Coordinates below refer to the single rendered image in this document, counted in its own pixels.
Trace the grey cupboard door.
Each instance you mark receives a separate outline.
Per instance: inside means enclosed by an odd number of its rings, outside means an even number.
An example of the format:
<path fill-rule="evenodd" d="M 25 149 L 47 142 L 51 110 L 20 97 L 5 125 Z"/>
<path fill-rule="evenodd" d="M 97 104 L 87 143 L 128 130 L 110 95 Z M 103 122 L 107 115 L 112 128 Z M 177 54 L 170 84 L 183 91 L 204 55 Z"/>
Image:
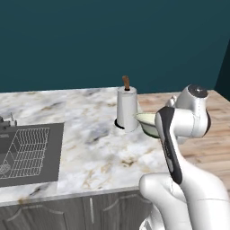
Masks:
<path fill-rule="evenodd" d="M 85 230 L 80 199 L 59 199 L 0 208 L 0 230 Z"/>
<path fill-rule="evenodd" d="M 93 198 L 94 224 L 89 198 Z M 86 230 L 139 230 L 152 204 L 138 190 L 92 195 L 83 198 Z"/>

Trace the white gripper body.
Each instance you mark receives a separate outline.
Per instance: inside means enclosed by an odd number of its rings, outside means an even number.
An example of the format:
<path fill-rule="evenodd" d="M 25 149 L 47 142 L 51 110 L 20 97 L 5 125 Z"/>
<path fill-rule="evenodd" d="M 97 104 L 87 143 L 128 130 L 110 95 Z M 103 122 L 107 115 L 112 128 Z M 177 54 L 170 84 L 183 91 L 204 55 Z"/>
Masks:
<path fill-rule="evenodd" d="M 166 102 L 166 106 L 167 107 L 176 107 L 176 102 L 177 102 L 177 97 L 175 95 L 173 95 L 167 102 Z"/>

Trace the grey sink tap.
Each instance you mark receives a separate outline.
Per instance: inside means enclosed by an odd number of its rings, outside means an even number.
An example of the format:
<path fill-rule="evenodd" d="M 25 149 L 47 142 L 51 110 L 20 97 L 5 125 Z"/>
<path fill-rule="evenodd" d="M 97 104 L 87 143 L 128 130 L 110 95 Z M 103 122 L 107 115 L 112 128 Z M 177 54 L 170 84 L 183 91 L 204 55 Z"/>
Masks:
<path fill-rule="evenodd" d="M 6 129 L 10 127 L 16 127 L 17 126 L 17 120 L 11 117 L 10 120 L 4 120 L 2 116 L 0 116 L 0 128 Z"/>

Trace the white paper towel roll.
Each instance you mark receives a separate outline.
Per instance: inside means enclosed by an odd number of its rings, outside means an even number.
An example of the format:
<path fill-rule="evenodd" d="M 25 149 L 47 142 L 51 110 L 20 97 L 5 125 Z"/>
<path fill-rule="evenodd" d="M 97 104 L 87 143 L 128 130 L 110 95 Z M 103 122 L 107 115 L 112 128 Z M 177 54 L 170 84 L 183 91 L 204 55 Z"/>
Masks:
<path fill-rule="evenodd" d="M 126 133 L 134 131 L 138 122 L 137 114 L 137 89 L 129 84 L 127 75 L 122 76 L 123 85 L 117 90 L 117 118 L 114 123 Z"/>

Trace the grey sink basin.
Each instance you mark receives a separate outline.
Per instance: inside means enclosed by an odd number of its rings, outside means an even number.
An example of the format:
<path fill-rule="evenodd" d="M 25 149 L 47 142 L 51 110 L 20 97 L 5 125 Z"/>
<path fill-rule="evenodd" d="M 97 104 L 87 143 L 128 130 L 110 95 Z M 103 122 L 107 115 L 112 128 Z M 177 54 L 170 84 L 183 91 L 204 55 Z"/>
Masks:
<path fill-rule="evenodd" d="M 6 129 L 0 128 L 0 164 L 4 160 L 6 148 L 10 145 L 11 140 L 13 139 L 13 134 L 18 129 L 25 128 L 49 128 L 49 141 L 41 172 L 38 176 L 0 179 L 0 188 L 58 180 L 62 139 L 64 133 L 63 123 L 16 126 Z"/>

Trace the pale green bowl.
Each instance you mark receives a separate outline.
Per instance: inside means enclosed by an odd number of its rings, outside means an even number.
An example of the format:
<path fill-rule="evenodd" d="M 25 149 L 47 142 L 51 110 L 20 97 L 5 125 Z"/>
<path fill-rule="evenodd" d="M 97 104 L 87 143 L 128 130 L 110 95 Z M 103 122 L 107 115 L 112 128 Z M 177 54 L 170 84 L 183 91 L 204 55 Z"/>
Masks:
<path fill-rule="evenodd" d="M 159 138 L 155 126 L 155 114 L 152 112 L 139 112 L 135 115 L 135 119 L 140 123 L 144 133 L 153 138 Z"/>

